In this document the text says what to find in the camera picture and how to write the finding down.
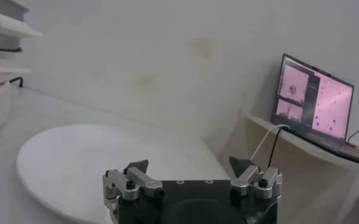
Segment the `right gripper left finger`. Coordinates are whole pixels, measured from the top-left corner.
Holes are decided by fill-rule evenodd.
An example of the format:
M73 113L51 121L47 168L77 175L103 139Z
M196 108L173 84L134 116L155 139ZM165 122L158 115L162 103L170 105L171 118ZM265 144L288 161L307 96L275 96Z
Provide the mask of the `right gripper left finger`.
M141 193L151 198L163 197L163 183L146 174L148 165L149 160L144 159L129 163L122 172L107 170L102 176L104 201L118 197L127 201L137 200Z

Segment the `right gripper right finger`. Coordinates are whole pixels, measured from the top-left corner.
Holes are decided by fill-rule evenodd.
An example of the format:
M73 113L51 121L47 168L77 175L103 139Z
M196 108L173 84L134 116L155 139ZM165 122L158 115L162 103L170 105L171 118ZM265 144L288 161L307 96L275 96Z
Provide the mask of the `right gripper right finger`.
M230 186L240 197L249 195L250 191L265 200L282 197L283 175L279 169L269 167L264 172L251 160L234 156L229 157L229 163L236 176Z

